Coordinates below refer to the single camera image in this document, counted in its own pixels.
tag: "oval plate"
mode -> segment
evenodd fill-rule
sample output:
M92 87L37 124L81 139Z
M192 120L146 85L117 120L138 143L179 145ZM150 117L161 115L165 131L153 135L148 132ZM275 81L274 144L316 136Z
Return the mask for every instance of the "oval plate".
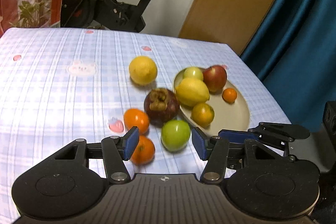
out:
M180 84L183 79L184 70L181 70L174 78L173 88ZM228 104L222 98L222 92L224 89L234 88L237 91L237 99L233 104ZM195 127L199 127L206 135L209 137L218 135L218 132L222 129L247 131L250 123L250 112L244 97L241 95L239 90L230 83L226 81L226 84L221 92L210 93L210 100L206 103L212 106L215 111L215 117L212 123L206 127L202 128L197 123L191 119L192 108L181 105L180 109L187 121Z

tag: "teal curtain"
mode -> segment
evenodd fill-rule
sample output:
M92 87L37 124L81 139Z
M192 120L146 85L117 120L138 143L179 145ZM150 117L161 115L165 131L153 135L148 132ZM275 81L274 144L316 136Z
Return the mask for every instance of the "teal curtain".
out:
M318 130L336 99L336 0L275 0L241 59L292 123Z

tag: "plate of fruit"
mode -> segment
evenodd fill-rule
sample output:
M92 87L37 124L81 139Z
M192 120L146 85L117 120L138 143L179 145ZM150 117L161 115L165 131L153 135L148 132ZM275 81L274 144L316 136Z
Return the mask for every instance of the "plate of fruit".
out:
M227 80L226 70L221 65L181 70L174 78L173 88L182 114L206 135L218 135L222 129L248 129L247 103Z

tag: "plaid tablecloth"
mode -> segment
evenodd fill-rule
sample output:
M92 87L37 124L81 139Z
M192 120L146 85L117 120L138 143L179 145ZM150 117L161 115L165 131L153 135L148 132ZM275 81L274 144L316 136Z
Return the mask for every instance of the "plaid tablecloth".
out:
M139 55L155 61L157 86L170 89L185 67L225 65L229 80L247 101L250 127L260 121L289 123L263 84L225 44L105 30L9 29L0 39L1 224L19 216L11 187L20 174L74 139L90 143L116 135L109 122L123 121L131 107L143 109L152 86L135 87L128 72ZM148 137L156 148L155 159L143 167L125 162L131 176L200 175L205 162L191 140L180 153L171 154L162 148L158 128L150 126ZM102 160L92 160L90 168L105 176Z

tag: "blue and white checkered tablecloth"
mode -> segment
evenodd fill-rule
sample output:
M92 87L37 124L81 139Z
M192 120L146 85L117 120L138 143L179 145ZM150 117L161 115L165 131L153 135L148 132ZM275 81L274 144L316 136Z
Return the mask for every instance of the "blue and white checkered tablecloth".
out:
M11 199L14 180L77 138L100 142L115 133L109 121L123 121L129 108L143 109L151 86L139 89L128 65L146 55L157 64L157 86L172 88L177 72L189 66L223 64L229 80L247 101L250 127L258 122L289 123L271 94L225 44L107 30L9 29L0 39L0 223L19 214ZM162 148L160 130L150 126L154 161L138 173L196 173L199 160L191 140L180 153ZM102 160L90 168L104 177Z

